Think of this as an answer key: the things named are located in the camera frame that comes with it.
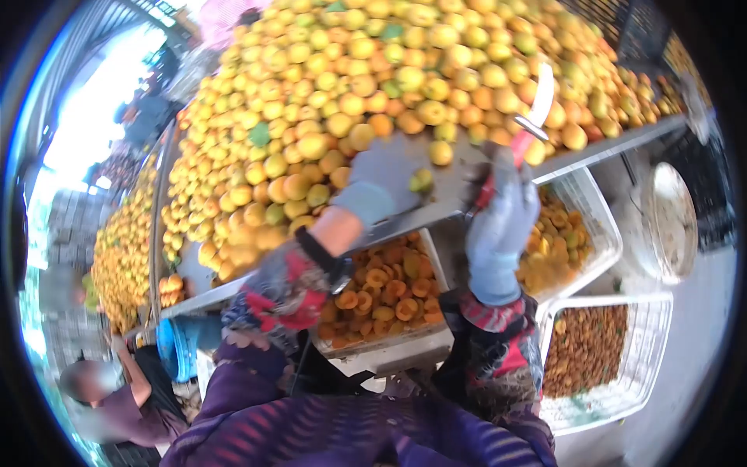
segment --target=pink clothing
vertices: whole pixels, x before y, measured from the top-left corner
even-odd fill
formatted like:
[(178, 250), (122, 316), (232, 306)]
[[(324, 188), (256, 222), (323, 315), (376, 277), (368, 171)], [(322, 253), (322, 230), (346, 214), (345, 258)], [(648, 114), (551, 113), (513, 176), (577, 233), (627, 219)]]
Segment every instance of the pink clothing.
[(250, 8), (265, 9), (271, 0), (207, 0), (199, 9), (202, 42), (210, 49), (222, 50), (231, 45), (233, 29), (241, 14)]

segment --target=metal table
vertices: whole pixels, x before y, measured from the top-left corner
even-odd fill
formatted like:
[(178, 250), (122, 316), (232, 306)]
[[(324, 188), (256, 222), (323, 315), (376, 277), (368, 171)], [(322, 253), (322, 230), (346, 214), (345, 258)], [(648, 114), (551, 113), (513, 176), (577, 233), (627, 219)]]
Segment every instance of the metal table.
[[(602, 140), (590, 144), (581, 151), (567, 152), (549, 158), (543, 164), (534, 167), (534, 182), (542, 185), (578, 168), (597, 164), (621, 152), (637, 148), (669, 132), (681, 129), (685, 125), (685, 115), (674, 115), (663, 118), (654, 125), (628, 130), (616, 139)], [(431, 140), (431, 134), (425, 132), (414, 137), (407, 137), (403, 147), (403, 154), (406, 157), (416, 158), (424, 167), (431, 167), (427, 160), (427, 151), (425, 150)], [(463, 266), (460, 264), (461, 261), (458, 260), (460, 257), (459, 254), (450, 254), (458, 253), (457, 250), (460, 248), (458, 244), (455, 244), (451, 240), (455, 238), (452, 231), (460, 229), (460, 222), (455, 218), (467, 208), (467, 205), (460, 199), (468, 186), (463, 177), (470, 165), (486, 160), (479, 150), (470, 145), (469, 139), (465, 134), (461, 134), (458, 142), (454, 145), (454, 155), (454, 162), (449, 167), (433, 168), (434, 190), (431, 193), (430, 199), (423, 206), (409, 213), (381, 222), (362, 237), (353, 250), (382, 243), (424, 226), (434, 226), (431, 229), (433, 240), (436, 248), (439, 250), (441, 260), (444, 262), (443, 267), (447, 282), (450, 285), (454, 285), (454, 281), (458, 277), (457, 271)], [(171, 170), (173, 162), (178, 157), (179, 145), (176, 138), (169, 137), (164, 153), (158, 162), (160, 175), (158, 177), (158, 188), (155, 190), (158, 201), (154, 202), (154, 208), (159, 213), (161, 206), (169, 202), (166, 195), (168, 173)], [(449, 219), (453, 220), (439, 223), (439, 221)], [(151, 269), (151, 277), (153, 278), (151, 287), (155, 286), (157, 288), (158, 277), (160, 276), (154, 274), (154, 272), (163, 267), (163, 259), (161, 257), (163, 226), (160, 222), (154, 222), (152, 225), (151, 245), (153, 245), (153, 248), (151, 251), (154, 252), (153, 261), (155, 269)], [(241, 284), (246, 280), (246, 277), (242, 277), (219, 287), (210, 288), (209, 282), (212, 271), (198, 265), (196, 257), (197, 245), (185, 242), (184, 249), (182, 250), (182, 264), (177, 267), (177, 271), (182, 276), (193, 280), (196, 296), (163, 310), (160, 310), (160, 303), (158, 303), (158, 316), (150, 324), (150, 327), (157, 326), (158, 319), (171, 318), (188, 312), (214, 308), (221, 302), (233, 297), (238, 292)]]

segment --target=gray glove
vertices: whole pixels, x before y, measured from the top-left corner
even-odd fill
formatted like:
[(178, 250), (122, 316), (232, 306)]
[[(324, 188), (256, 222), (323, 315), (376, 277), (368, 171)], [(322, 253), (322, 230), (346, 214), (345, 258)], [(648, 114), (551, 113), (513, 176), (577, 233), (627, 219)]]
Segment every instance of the gray glove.
[(493, 160), (495, 195), (467, 232), (469, 286), (480, 302), (499, 306), (521, 296), (514, 271), (537, 221), (539, 198), (531, 169), (524, 163), (517, 170), (509, 147), (488, 141), (483, 152)]
[(404, 138), (397, 133), (388, 140), (374, 140), (368, 151), (356, 156), (348, 186), (332, 200), (333, 205), (355, 214), (366, 229), (420, 201), (409, 190), (410, 177), (418, 166), (406, 156)]

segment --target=blue bucket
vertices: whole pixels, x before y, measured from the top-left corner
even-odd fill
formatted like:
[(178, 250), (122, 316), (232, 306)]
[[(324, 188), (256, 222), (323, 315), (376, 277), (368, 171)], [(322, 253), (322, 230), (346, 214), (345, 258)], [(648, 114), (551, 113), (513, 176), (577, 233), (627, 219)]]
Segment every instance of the blue bucket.
[(169, 377), (186, 383), (197, 376), (197, 349), (213, 350), (220, 344), (220, 316), (176, 316), (163, 320), (156, 333), (161, 364)]

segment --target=black crate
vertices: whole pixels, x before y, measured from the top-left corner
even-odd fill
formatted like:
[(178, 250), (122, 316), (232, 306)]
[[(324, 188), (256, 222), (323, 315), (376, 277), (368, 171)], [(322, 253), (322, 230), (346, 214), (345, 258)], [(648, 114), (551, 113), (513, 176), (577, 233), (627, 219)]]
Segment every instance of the black crate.
[(672, 27), (652, 0), (561, 0), (593, 22), (619, 61), (658, 64)]
[(720, 139), (706, 145), (692, 132), (670, 144), (655, 162), (670, 163), (682, 175), (695, 205), (698, 249), (704, 253), (731, 246), (737, 240), (737, 219), (729, 169)]

